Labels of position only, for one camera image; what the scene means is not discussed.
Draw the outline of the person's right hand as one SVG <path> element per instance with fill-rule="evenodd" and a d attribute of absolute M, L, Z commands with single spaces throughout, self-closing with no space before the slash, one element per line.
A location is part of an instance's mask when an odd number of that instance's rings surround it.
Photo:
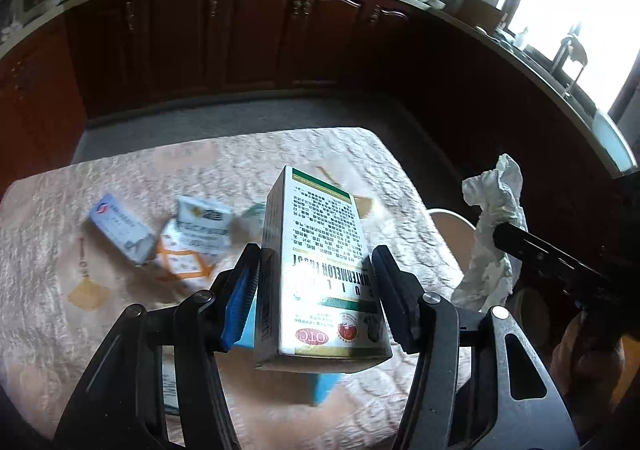
<path fill-rule="evenodd" d="M 582 439 L 614 412 L 613 398 L 625 366 L 622 340 L 613 343 L 582 311 L 552 352 L 549 372 Z"/>

